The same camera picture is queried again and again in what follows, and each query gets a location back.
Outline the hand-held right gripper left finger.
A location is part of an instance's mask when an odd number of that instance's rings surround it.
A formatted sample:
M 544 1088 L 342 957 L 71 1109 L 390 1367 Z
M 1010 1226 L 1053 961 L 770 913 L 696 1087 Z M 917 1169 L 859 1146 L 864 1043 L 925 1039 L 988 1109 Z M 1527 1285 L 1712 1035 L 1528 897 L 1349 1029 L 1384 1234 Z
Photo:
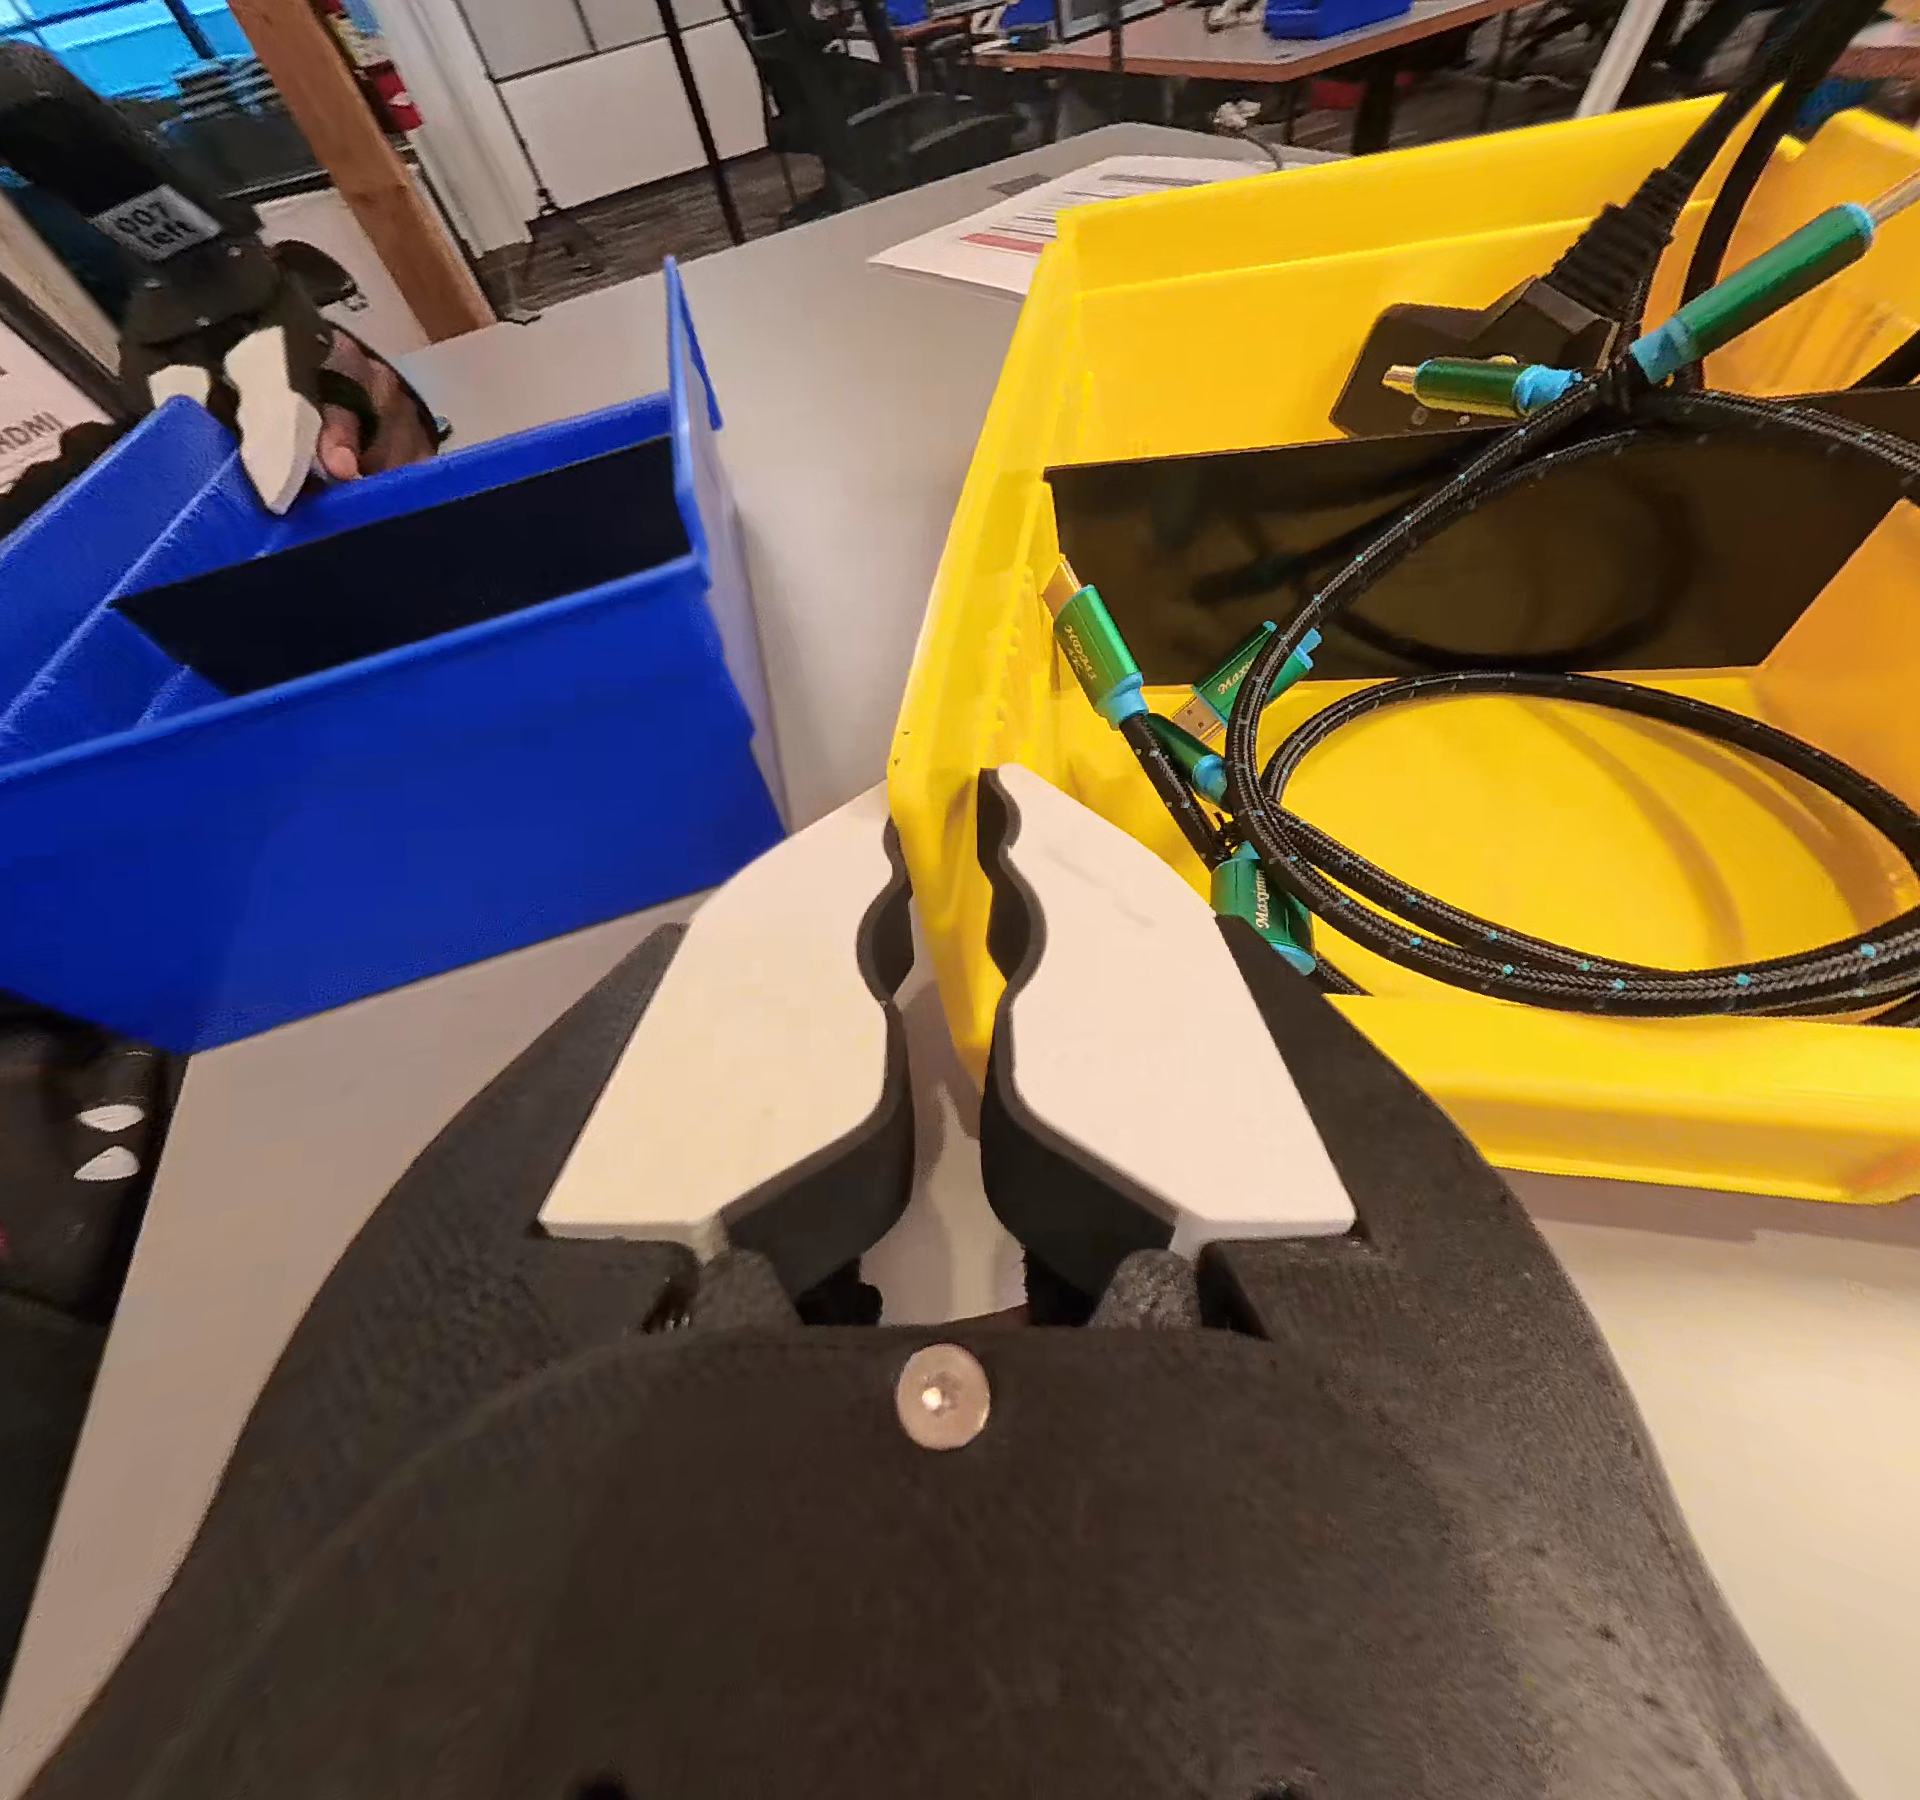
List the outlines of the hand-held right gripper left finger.
M 900 835 L 868 788 L 693 913 L 544 1234 L 864 1259 L 913 1190 L 909 967 Z

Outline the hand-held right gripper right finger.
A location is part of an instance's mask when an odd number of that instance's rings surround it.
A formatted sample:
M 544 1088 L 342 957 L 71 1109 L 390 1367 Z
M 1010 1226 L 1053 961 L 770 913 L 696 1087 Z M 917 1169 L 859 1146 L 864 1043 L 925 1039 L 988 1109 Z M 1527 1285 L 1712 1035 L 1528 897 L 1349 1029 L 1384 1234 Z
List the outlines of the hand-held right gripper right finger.
M 1359 1208 L 1210 901 L 1026 766 L 975 783 L 1003 998 L 980 1176 L 1027 1260 L 1339 1239 Z

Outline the yellow plastic bin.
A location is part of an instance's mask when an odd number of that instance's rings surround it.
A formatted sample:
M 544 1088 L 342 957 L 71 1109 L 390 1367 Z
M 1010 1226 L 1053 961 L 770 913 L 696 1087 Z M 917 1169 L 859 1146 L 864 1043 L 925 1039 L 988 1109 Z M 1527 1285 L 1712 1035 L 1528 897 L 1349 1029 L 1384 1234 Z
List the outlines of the yellow plastic bin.
M 1726 253 L 1726 272 L 1775 249 L 1837 204 L 1874 204 L 1917 175 L 1917 130 L 1865 110 L 1837 115 L 1813 142 L 1786 139 Z M 1917 333 L 1917 206 L 1874 249 L 1759 330 L 1706 358 L 1706 385 L 1786 399 L 1847 390 Z
M 1544 277 L 1712 106 L 1661 104 L 1339 158 L 1059 218 L 950 529 L 887 766 L 932 976 L 975 1079 L 1007 985 L 989 965 L 975 839 L 982 772 L 1040 772 L 1160 851 L 1203 901 L 1249 869 L 1210 873 L 1189 851 L 1059 654 L 1020 560 L 1040 471 L 1341 441 L 1331 402 L 1384 305 L 1481 310 Z M 1687 297 L 1694 240 L 1749 130 L 1745 120 L 1687 204 L 1646 325 Z M 1708 425 L 1813 399 L 1708 390 L 1706 379 L 1703 390 L 1678 379 L 1625 394 L 1568 394 L 1527 436 L 1516 422 L 1419 422 L 1412 406 L 1398 436 L 1497 427 L 1500 441 L 1390 529 L 1390 565 L 1591 415 Z M 1286 626 L 1263 622 L 1200 679 L 1165 687 L 1131 654 L 1143 702 L 1216 822 L 1229 820 L 1216 801 L 1234 687 Z M 1257 766 L 1339 699 L 1412 679 L 1321 679 L 1321 643 L 1317 630 L 1286 674 L 1256 685 Z M 1917 502 L 1874 529 L 1759 664 L 1527 677 L 1689 697 L 1810 743 L 1917 811 Z M 1437 901 L 1656 972 L 1824 950 L 1917 910 L 1917 869 L 1801 776 L 1604 706 L 1528 697 L 1390 706 L 1321 738 L 1282 807 Z M 1240 910 L 1265 910 L 1265 885 Z M 1335 983 L 1331 1007 L 1497 1167 L 1819 1203 L 1917 1198 L 1917 1011 L 1550 1015 L 1402 972 L 1295 905 L 1276 905 L 1276 925 L 1300 950 L 1256 950 L 1256 972 L 1317 957 Z

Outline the blue plastic bin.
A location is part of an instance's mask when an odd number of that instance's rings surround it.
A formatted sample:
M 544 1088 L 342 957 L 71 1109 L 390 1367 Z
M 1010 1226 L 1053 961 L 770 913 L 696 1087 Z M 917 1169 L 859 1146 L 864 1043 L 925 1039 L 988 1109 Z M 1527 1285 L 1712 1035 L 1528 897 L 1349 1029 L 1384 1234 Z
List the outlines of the blue plastic bin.
M 176 1054 L 719 888 L 784 783 L 719 399 L 677 265 L 669 385 L 271 516 L 168 402 L 5 544 L 5 993 Z M 672 443 L 687 555 L 223 697 L 116 602 Z

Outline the person's left hand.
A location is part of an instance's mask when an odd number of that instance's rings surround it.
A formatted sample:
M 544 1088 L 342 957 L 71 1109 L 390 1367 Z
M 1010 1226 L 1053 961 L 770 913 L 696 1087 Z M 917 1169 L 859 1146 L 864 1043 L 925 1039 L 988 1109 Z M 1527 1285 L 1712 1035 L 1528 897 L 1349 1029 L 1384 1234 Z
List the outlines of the person's left hand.
M 412 383 L 347 330 L 333 330 L 319 383 L 315 479 L 326 487 L 430 462 L 450 436 L 450 425 L 430 411 Z

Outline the black framed sign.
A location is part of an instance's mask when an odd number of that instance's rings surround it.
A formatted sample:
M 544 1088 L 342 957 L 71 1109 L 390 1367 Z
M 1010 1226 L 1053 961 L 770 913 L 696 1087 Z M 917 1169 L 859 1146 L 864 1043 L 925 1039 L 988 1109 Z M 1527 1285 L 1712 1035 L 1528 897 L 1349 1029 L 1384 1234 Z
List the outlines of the black framed sign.
M 5 174 L 5 511 L 23 481 L 97 459 L 138 415 L 121 390 L 121 258 L 42 188 Z

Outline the black divider in blue bin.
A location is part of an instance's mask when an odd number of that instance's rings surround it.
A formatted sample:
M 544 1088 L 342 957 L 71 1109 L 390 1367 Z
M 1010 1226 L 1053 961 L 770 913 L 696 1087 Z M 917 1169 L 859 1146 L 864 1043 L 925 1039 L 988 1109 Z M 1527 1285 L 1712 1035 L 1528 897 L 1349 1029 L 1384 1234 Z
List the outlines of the black divider in blue bin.
M 223 697 L 544 608 L 687 555 L 667 436 L 116 602 Z

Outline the black stand pole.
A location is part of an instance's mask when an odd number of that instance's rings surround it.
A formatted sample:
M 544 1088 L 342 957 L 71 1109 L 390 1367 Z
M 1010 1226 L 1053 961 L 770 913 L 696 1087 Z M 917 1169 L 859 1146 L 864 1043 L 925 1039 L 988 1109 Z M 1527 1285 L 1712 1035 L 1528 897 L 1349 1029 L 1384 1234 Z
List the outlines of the black stand pole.
M 719 215 L 723 215 L 723 229 L 725 229 L 732 245 L 738 249 L 751 236 L 744 236 L 744 227 L 741 227 L 741 215 L 738 215 L 738 204 L 735 204 L 735 190 L 732 190 L 725 166 L 723 166 L 723 158 L 715 151 L 709 104 L 702 104 L 702 91 L 701 91 L 701 82 L 696 82 L 687 46 L 686 46 L 686 29 L 677 21 L 677 4 L 672 0 L 655 0 L 655 12 L 659 12 L 659 22 L 662 22 L 662 37 L 669 46 L 669 62 L 672 62 L 677 82 L 681 82 L 681 95 L 686 95 L 686 106 L 687 106 L 687 120 L 693 120 L 693 130 L 696 130 L 696 142 L 701 142 L 701 152 L 702 152 L 702 167 L 709 167 L 709 184 L 710 184 L 710 197 L 715 197 Z

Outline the black divider in yellow bin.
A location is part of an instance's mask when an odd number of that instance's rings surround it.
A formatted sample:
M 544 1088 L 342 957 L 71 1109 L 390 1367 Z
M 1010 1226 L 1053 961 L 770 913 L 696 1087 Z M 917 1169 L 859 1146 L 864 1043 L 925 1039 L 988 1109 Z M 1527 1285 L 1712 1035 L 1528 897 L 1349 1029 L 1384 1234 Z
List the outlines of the black divider in yellow bin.
M 1143 677 L 1186 685 L 1243 635 L 1291 622 L 1497 441 L 1059 462 L 1027 491 L 1020 560 L 1036 589 L 1072 561 Z M 1310 677 L 1749 669 L 1899 502 L 1917 502 L 1917 385 L 1708 425 L 1591 415 L 1331 602 Z

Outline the black bag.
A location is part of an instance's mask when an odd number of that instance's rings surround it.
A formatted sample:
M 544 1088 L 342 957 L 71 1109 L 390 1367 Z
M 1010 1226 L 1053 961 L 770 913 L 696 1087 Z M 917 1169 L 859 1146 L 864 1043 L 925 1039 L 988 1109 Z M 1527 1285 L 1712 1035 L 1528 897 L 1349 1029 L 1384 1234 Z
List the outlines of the black bag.
M 5 1676 L 171 1128 L 183 1058 L 5 993 Z

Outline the black office chair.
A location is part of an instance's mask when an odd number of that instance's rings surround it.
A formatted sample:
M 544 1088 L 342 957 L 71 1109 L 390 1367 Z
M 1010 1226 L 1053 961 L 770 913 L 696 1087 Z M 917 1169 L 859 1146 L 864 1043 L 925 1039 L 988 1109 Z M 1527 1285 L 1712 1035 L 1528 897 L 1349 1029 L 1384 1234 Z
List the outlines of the black office chair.
M 917 86 L 880 0 L 723 4 L 752 62 L 770 151 L 817 167 L 817 188 L 792 190 L 779 227 L 1012 158 L 1019 120 L 942 82 Z

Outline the printed paper sheet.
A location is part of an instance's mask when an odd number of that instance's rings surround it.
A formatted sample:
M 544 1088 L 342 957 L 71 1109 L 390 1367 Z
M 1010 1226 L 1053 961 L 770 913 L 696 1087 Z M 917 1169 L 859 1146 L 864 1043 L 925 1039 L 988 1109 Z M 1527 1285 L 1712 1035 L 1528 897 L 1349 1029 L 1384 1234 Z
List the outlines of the printed paper sheet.
M 989 295 L 1026 297 L 1040 258 L 1059 236 L 1059 218 L 1076 206 L 1183 197 L 1219 180 L 1249 180 L 1275 166 L 1229 158 L 1101 158 L 1067 175 L 1040 180 L 1010 199 L 998 199 L 953 227 L 925 229 L 868 265 L 900 277 L 980 286 Z

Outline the wooden work table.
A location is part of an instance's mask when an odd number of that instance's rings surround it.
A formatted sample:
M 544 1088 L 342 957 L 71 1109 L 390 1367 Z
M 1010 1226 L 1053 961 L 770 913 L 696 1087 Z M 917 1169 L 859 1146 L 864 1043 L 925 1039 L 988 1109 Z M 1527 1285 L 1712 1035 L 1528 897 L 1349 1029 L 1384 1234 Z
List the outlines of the wooden work table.
M 1216 86 L 1275 86 L 1291 87 L 1335 69 L 1360 74 L 1349 152 L 1372 158 L 1390 151 L 1392 115 L 1398 104 L 1398 74 L 1428 44 L 1467 34 L 1500 17 L 1527 12 L 1542 0 L 1412 0 L 1402 17 L 1331 37 L 1271 37 L 1257 22 L 1214 30 L 1192 4 L 1152 12 L 1122 29 L 1122 65 L 1101 34 L 1019 51 L 988 44 L 975 62 L 1007 74 L 1077 74 L 1077 77 L 1152 77 L 1152 82 L 1216 82 Z

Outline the wooden post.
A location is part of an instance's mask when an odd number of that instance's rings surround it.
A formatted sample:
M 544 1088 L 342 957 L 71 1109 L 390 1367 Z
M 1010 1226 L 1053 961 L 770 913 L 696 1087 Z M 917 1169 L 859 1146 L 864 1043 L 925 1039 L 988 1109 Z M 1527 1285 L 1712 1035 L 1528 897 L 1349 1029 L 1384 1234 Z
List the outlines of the wooden post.
M 372 115 L 311 0 L 227 0 L 430 344 L 493 325 L 493 305 Z

